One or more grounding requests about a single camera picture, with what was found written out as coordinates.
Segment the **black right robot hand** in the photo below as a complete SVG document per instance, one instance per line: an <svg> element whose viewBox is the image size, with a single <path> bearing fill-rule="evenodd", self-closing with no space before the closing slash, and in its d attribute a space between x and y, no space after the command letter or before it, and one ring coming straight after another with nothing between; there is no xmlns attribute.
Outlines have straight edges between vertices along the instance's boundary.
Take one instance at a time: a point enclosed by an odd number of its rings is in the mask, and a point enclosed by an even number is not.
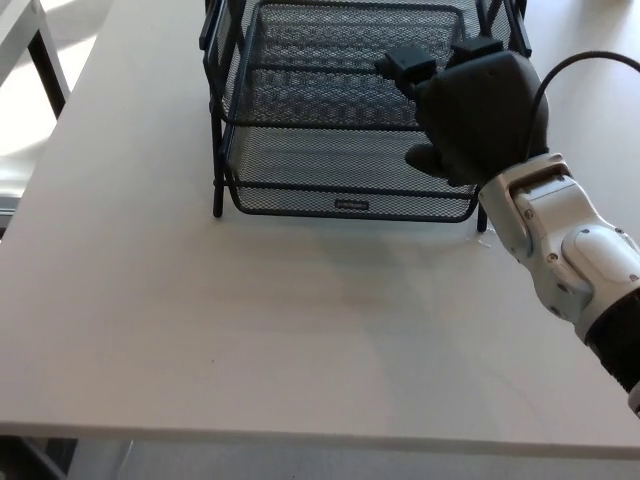
<svg viewBox="0 0 640 480"><path fill-rule="evenodd" d="M530 60L486 36L457 40L451 50L443 69L422 47L394 48L375 63L414 103L427 137L406 163L454 187L483 186L547 153L549 108L534 101L541 81Z"/></svg>

